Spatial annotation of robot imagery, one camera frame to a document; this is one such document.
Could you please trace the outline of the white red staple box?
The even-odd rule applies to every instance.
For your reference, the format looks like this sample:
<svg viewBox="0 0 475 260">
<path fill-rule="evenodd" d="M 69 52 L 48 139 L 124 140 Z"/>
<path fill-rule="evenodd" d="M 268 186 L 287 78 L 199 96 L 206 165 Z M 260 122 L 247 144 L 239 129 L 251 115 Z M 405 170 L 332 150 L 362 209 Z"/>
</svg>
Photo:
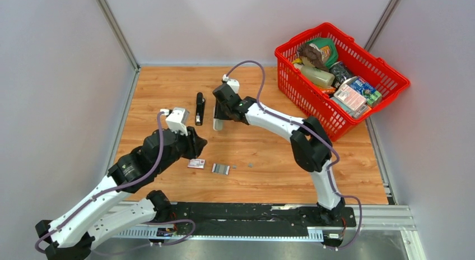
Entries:
<svg viewBox="0 0 475 260">
<path fill-rule="evenodd" d="M 187 167 L 192 169 L 204 169 L 206 161 L 204 159 L 191 159 Z"/>
</svg>

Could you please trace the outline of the grey white stapler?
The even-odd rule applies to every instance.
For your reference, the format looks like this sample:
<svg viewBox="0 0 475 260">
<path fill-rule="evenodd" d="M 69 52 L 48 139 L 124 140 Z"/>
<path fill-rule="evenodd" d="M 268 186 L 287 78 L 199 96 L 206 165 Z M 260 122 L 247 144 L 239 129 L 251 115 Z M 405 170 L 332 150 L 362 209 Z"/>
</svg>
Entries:
<svg viewBox="0 0 475 260">
<path fill-rule="evenodd" d="M 215 106 L 213 108 L 213 130 L 221 131 L 223 129 L 223 121 L 218 118 L 218 108 Z"/>
</svg>

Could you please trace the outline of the black stapler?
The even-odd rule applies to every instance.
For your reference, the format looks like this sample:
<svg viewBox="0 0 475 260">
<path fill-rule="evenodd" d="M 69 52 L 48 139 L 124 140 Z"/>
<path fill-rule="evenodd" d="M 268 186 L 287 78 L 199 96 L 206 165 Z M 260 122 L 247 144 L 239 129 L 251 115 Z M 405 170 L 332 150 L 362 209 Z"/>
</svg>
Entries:
<svg viewBox="0 0 475 260">
<path fill-rule="evenodd" d="M 196 109 L 195 109 L 195 125 L 201 126 L 203 124 L 204 111 L 206 100 L 202 92 L 197 93 Z"/>
</svg>

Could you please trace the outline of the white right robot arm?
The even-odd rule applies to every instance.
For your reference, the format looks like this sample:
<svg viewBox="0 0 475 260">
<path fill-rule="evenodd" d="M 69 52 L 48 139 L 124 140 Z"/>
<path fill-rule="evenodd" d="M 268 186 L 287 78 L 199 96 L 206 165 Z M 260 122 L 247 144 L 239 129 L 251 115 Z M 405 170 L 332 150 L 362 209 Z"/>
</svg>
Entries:
<svg viewBox="0 0 475 260">
<path fill-rule="evenodd" d="M 291 144 L 298 166 L 313 181 L 321 221 L 329 226 L 342 218 L 345 201 L 337 189 L 331 140 L 316 117 L 295 118 L 262 104 L 253 97 L 241 98 L 230 85 L 223 83 L 213 95 L 221 110 L 232 120 L 266 129 Z"/>
</svg>

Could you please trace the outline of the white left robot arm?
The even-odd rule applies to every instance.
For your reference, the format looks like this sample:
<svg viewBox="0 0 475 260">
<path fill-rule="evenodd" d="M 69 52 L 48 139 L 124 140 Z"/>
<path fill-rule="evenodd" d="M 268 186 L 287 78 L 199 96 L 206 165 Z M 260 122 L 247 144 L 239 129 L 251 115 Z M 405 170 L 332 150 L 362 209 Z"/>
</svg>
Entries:
<svg viewBox="0 0 475 260">
<path fill-rule="evenodd" d="M 41 220 L 35 248 L 47 259 L 86 259 L 102 242 L 142 223 L 166 223 L 171 204 L 162 191 L 151 191 L 135 205 L 108 211 L 133 195 L 181 158 L 196 159 L 207 140 L 186 127 L 185 134 L 157 129 L 108 170 L 101 182 L 73 209 L 55 220 Z"/>
</svg>

